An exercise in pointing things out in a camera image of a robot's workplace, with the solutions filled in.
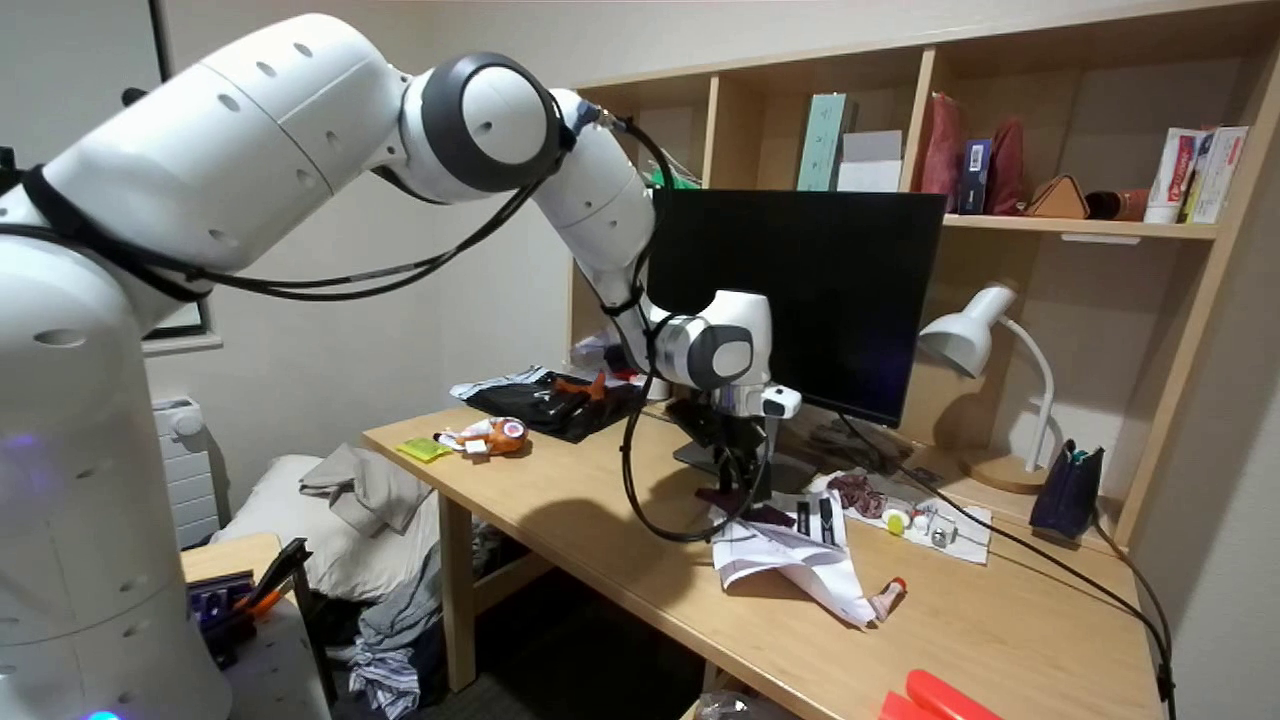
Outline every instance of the lamp shade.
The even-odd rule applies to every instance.
[[[941,317],[920,333],[923,352],[954,363],[964,378],[981,378],[991,355],[991,326],[1011,306],[1011,287],[981,287],[964,313]]]
[[[946,360],[946,363],[954,363],[964,378],[981,378],[989,355],[991,355],[991,326],[998,326],[1030,352],[1030,360],[1035,360],[1035,369],[1045,378],[1045,402],[1039,402],[1039,412],[1035,412],[1035,444],[1025,458],[1025,470],[1039,474],[1045,470],[1039,463],[1039,444],[1045,444],[1045,433],[1049,433],[1056,380],[1053,380],[1053,369],[1049,369],[1039,346],[1030,339],[1030,333],[1002,317],[1009,306],[1011,306],[1011,287],[989,283],[964,306],[964,313],[932,319],[920,333],[920,348],[941,355],[941,360]]]

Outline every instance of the white wall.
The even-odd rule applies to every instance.
[[[3,0],[0,143],[15,149],[19,170],[53,160],[118,114],[122,88],[156,82],[148,0]]]
[[[1280,165],[1254,189],[1141,560],[1177,622],[1184,716],[1280,716]]]
[[[451,53],[498,49],[551,85],[653,75],[662,68],[806,56],[824,49],[896,46],[905,35],[989,35],[1026,24],[1105,21],[1145,10],[1207,10],[1231,0],[636,0],[636,5],[309,5],[359,24],[400,68]],[[283,0],[166,0],[176,62],[283,16]],[[376,183],[356,183],[283,241],[259,274],[345,274],[368,260],[438,249],[481,222],[481,208],[417,208]],[[1141,560],[1177,622],[1184,716],[1280,716],[1280,624],[1266,617],[1280,539],[1276,330],[1252,326],[1276,310],[1265,274],[1280,269],[1276,208],[1254,222],[1229,317],[1213,333],[1192,419],[1177,438],[1169,482],[1153,498]],[[225,444],[237,498],[276,454],[328,454],[368,425],[443,405],[451,380],[546,360],[566,339],[566,256],[531,215],[496,249],[417,293],[356,310],[297,310],[217,297],[225,348],[153,360],[156,383],[193,389]]]

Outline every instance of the black monitor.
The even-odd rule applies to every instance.
[[[898,425],[945,196],[660,194],[657,208],[657,306],[696,313],[717,287],[762,293],[777,383]]]

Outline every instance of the robotic arm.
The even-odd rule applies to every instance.
[[[727,419],[797,408],[762,297],[643,301],[657,208],[606,114],[502,56],[402,75],[333,16],[270,24],[0,196],[0,716],[226,716],[164,539],[141,335],[364,173],[428,204],[531,194],[636,363]]]

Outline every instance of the wooden shelf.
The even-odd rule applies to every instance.
[[[972,233],[1045,233],[1045,236],[1081,236],[1096,244],[1123,241],[1199,241],[1213,244],[1213,226],[1128,226],[1128,222],[1060,222],[1060,215],[945,215],[945,227]]]
[[[1276,21],[1276,0],[1153,10],[1009,35],[906,35],[884,49],[762,56],[596,91],[602,103],[638,114],[708,189],[797,189],[812,91],[848,91],[850,130],[905,131],[898,189],[920,189],[932,91],[954,101],[960,135],[991,135],[1018,121],[1030,189],[1049,178],[1072,178],[1081,189],[1148,189],[1169,130],[1247,123],[1221,226],[945,215],[923,317],[950,313],[991,279],[1018,287],[1011,313],[1035,330],[1062,380],[1053,419],[1060,438],[1109,450],[1105,498],[1115,500],[1115,539],[1131,546],[1229,266],[1247,215],[1265,204],[1254,179],[1280,130]],[[593,293],[577,287],[570,310],[584,306],[596,310]],[[577,335],[596,330],[600,313],[578,313],[570,326]],[[915,444],[1009,450],[1025,433],[1035,391],[1026,383],[1011,346],[991,352],[982,380],[954,380],[920,360],[896,433]],[[1011,516],[1026,513],[1026,498],[1009,504]]]

